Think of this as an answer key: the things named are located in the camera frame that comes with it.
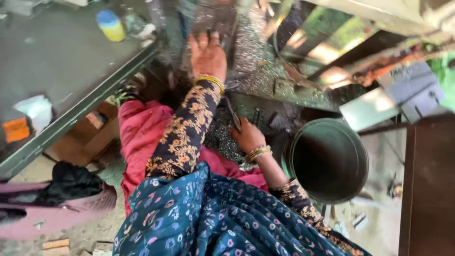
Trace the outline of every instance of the floral printed sleeve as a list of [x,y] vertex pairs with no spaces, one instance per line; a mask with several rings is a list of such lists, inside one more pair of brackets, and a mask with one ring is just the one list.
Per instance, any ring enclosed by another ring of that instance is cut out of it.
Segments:
[[193,172],[213,113],[220,102],[220,87],[198,81],[177,109],[155,152],[146,164],[146,177],[178,179]]
[[342,234],[329,228],[327,223],[313,207],[311,199],[303,189],[297,179],[275,189],[270,190],[272,195],[282,201],[294,212],[300,214],[309,224],[311,224],[321,235],[329,241],[338,245],[341,249],[355,256],[363,255],[363,252],[356,244],[346,239]]

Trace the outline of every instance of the colorful bangle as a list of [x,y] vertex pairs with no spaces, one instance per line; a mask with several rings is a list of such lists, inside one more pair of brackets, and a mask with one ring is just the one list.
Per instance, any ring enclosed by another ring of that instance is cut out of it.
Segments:
[[248,162],[253,162],[258,156],[270,152],[272,154],[272,150],[269,145],[266,146],[260,146],[258,148],[255,148],[253,151],[247,154],[246,159]]
[[196,78],[196,82],[200,81],[200,80],[207,80],[207,81],[211,81],[215,84],[217,84],[219,87],[220,87],[220,93],[221,95],[224,94],[224,85],[223,83],[221,82],[221,80],[219,80],[218,78],[214,77],[214,76],[209,76],[209,75],[199,75],[197,78]]

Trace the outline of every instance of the blue lid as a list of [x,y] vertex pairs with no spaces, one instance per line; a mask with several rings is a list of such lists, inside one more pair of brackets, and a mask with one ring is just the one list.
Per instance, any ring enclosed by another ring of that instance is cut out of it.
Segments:
[[98,14],[96,15],[96,21],[98,23],[102,23],[102,24],[117,23],[118,17],[111,10],[102,10],[102,11],[99,11]]

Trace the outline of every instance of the white paper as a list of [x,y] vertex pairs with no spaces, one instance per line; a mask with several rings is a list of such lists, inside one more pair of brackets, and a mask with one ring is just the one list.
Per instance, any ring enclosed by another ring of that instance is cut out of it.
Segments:
[[31,124],[35,129],[36,134],[40,133],[51,123],[52,103],[44,98],[44,95],[38,95],[20,101],[13,107],[30,117]]

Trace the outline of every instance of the plastic jar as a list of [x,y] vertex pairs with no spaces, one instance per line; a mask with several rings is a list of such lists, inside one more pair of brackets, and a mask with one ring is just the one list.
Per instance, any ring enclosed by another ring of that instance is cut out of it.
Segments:
[[98,26],[104,35],[112,42],[120,42],[125,39],[125,30],[120,19],[111,10],[102,10],[96,15]]

